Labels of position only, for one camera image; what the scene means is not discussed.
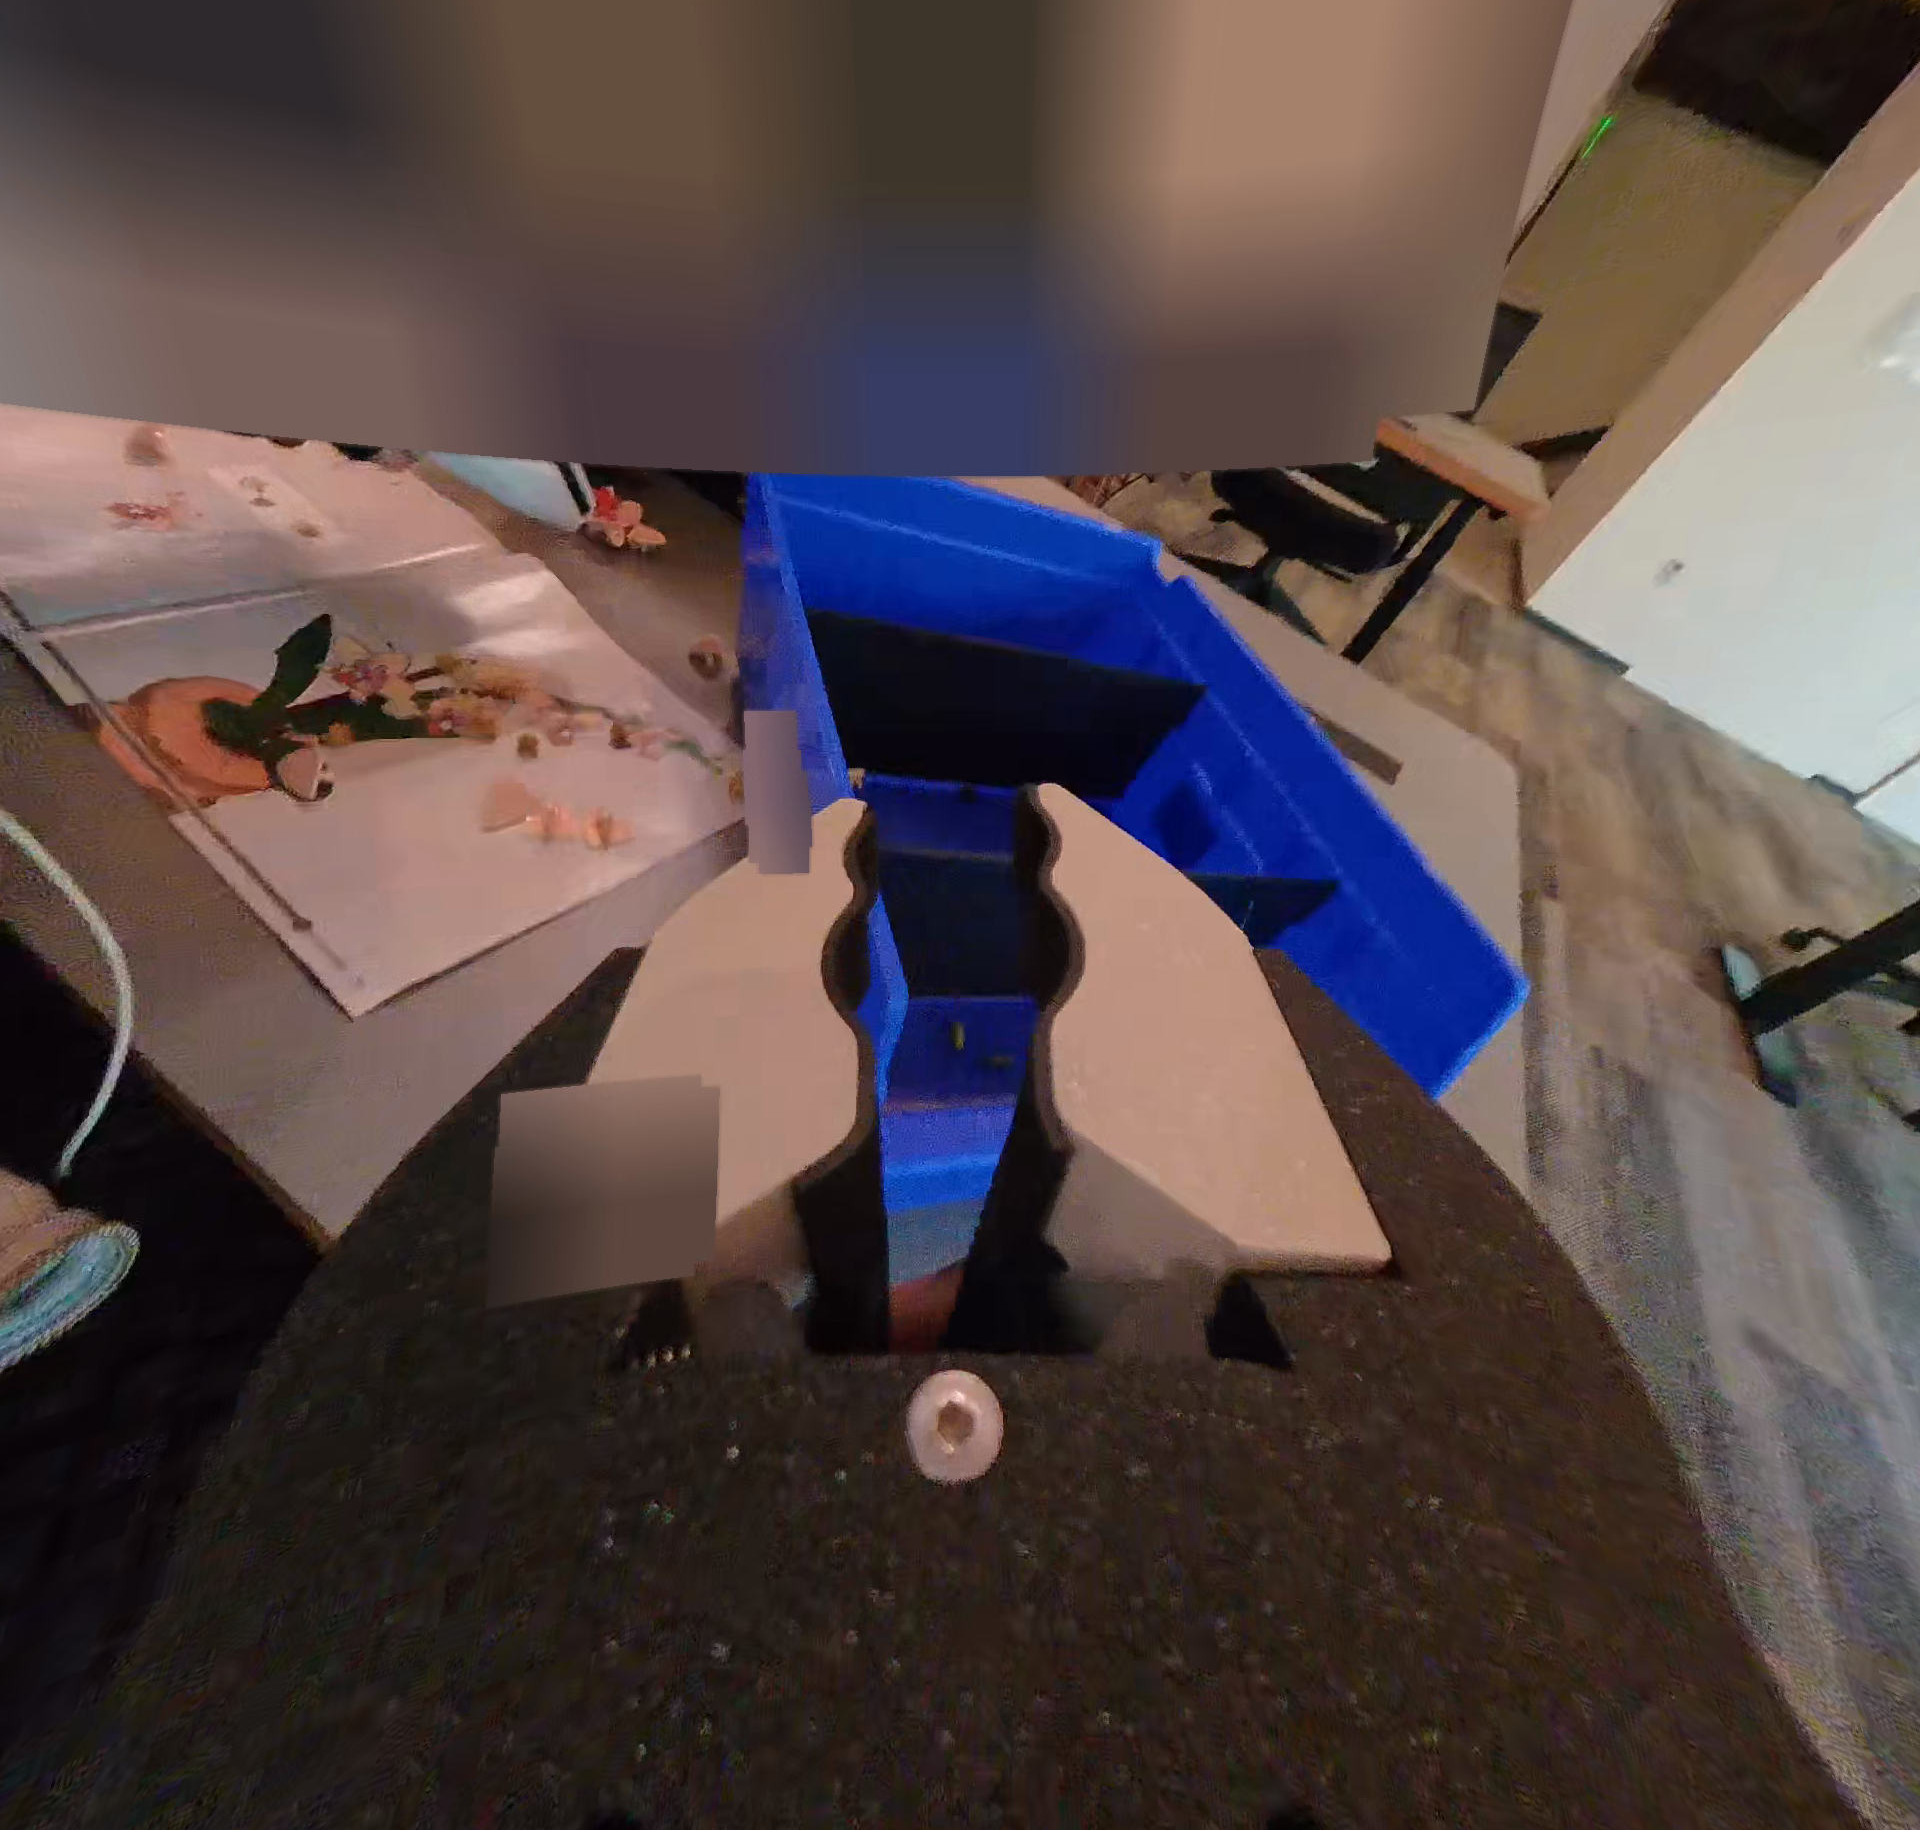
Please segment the blue divided plastic bin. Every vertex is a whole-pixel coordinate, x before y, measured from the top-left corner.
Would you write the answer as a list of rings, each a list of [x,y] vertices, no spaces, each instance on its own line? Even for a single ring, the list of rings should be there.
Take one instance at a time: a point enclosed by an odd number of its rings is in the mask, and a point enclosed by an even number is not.
[[[1518,963],[1152,539],[941,479],[752,474],[744,501],[744,704],[795,716],[815,811],[876,826],[890,1218],[976,1215],[1009,1133],[1027,787],[1164,858],[1429,1097],[1520,1010]]]

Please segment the black office chair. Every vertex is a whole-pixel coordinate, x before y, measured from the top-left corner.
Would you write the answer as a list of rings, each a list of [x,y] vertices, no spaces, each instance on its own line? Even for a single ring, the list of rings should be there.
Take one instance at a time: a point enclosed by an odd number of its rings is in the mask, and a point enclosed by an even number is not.
[[[1208,474],[1215,496],[1212,524],[1237,526],[1262,544],[1252,565],[1197,557],[1234,594],[1259,603],[1297,633],[1320,643],[1311,620],[1280,585],[1285,564],[1300,564],[1341,581],[1373,578],[1407,554],[1407,534],[1373,511],[1320,480],[1285,469],[1229,469]]]

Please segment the grey desk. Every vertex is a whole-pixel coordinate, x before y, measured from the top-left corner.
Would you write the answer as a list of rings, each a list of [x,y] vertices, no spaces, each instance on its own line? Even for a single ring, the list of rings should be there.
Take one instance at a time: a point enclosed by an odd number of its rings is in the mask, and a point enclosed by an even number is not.
[[[941,479],[773,479],[785,542],[802,554],[802,524],[824,512],[879,521],[876,547],[860,561],[882,578],[876,616],[917,601],[955,569],[957,547],[980,547],[1027,592],[1039,585],[1042,629],[1065,626],[1068,573],[1139,578],[1147,565],[1169,599],[1207,599],[1230,624],[1229,655],[1271,673],[1298,710],[1252,749],[1276,765],[1285,800],[1314,815],[1310,765],[1334,787],[1365,788],[1392,833],[1452,889],[1488,944],[1520,968],[1521,828],[1512,765],[1482,742],[1417,710],[1376,678],[1225,594],[1212,578],[1181,577],[1155,540],[1090,512],[1022,501],[1047,496],[1044,479],[1013,479],[1012,496]],[[666,689],[666,668],[705,629],[734,636],[741,577],[735,526],[694,499],[682,501],[716,547],[676,551],[666,565],[633,571],[576,540],[522,539],[501,549],[521,587],[498,592],[485,626],[505,626],[539,603],[531,578],[565,587],[607,636]],[[126,952],[135,991],[132,1050],[303,1220],[332,1241],[378,1185],[432,1126],[517,1048],[611,953],[640,950],[696,891],[744,853],[744,832],[723,830],[640,873],[595,889],[539,928],[492,940],[485,953],[350,1018],[279,939],[279,921],[256,916],[219,861],[162,818],[153,800],[107,760],[48,682],[39,645],[12,643],[5,626],[5,808],[21,818],[100,908]],[[111,981],[89,931],[18,853],[5,853],[5,921],[83,1004],[109,1011]],[[1381,975],[1381,1007],[1334,966],[1320,921],[1282,939],[1283,953],[1381,1050],[1415,1075],[1387,1030],[1387,1006],[1413,1021],[1411,980]],[[1521,1030],[1497,1026],[1433,1096],[1452,1120],[1509,1174],[1523,1179]]]

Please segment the wooden top side table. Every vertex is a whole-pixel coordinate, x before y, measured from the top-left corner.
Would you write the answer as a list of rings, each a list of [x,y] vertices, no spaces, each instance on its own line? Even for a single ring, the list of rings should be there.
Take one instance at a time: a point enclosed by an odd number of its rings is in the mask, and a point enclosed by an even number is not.
[[[1441,482],[1452,499],[1343,645],[1341,655],[1352,664],[1365,662],[1400,624],[1479,512],[1507,516],[1520,530],[1549,512],[1542,466],[1471,421],[1387,419],[1377,425],[1376,446]]]

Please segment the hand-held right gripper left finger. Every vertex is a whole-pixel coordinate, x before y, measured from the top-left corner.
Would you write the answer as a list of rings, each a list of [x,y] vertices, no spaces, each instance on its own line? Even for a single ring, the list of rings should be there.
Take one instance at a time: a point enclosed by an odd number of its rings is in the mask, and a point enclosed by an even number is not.
[[[666,1273],[687,1313],[776,1300],[819,1355],[892,1338],[873,989],[876,818],[855,797],[811,826],[807,868],[744,859],[648,945],[591,1083],[692,1079],[717,1094],[711,1241]]]

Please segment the orchid instruction booklet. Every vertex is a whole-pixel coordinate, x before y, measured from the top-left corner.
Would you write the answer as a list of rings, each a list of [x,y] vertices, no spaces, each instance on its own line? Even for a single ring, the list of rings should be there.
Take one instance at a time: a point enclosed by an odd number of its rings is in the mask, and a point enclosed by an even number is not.
[[[5,626],[100,755],[219,861],[338,1007],[376,1006],[741,816],[738,745],[465,509],[327,444],[7,406]],[[608,811],[591,850],[483,833],[485,790]]]

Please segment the black metal stand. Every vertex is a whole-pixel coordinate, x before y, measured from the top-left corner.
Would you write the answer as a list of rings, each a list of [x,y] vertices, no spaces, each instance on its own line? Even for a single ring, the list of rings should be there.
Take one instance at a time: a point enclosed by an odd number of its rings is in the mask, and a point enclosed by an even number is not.
[[[1840,997],[1900,1006],[1908,1014],[1900,1034],[1917,1041],[1917,901],[1852,935],[1805,926],[1785,931],[1779,944],[1805,959],[1765,974],[1741,945],[1714,952],[1726,1000],[1765,1097],[1797,1105],[1801,1064],[1787,1029]]]

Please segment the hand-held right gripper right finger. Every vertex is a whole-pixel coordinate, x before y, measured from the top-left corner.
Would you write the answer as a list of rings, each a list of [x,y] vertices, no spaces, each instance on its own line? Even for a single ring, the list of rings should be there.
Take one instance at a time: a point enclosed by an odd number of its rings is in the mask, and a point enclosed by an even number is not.
[[[1283,1355],[1260,1281],[1395,1252],[1259,953],[1058,784],[1013,876],[1038,1014],[948,1353]]]

